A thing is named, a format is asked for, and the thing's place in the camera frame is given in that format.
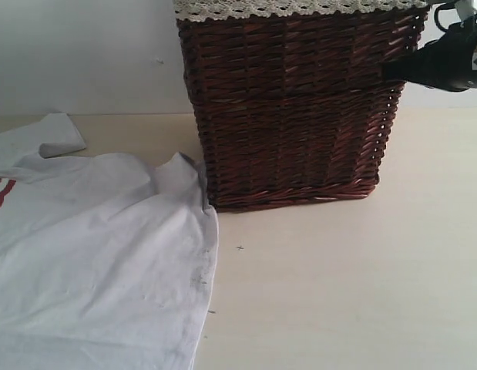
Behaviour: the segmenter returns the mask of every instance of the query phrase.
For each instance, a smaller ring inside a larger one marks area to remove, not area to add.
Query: table surface
[[[72,120],[81,155],[202,157],[192,116]],[[366,200],[221,214],[211,310],[196,370],[477,369],[477,109],[402,110]]]

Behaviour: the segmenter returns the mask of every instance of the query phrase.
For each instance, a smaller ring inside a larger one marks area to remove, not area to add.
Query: white lace trim
[[[192,22],[222,20],[228,17],[244,19],[251,15],[284,17],[293,13],[369,13],[376,9],[388,11],[393,8],[427,6],[426,2],[420,0],[173,0],[173,4],[178,19],[189,19]]]

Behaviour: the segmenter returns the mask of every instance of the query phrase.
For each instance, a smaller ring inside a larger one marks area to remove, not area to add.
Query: brown wicker basket
[[[428,9],[178,21],[185,80],[218,210],[364,198]]]

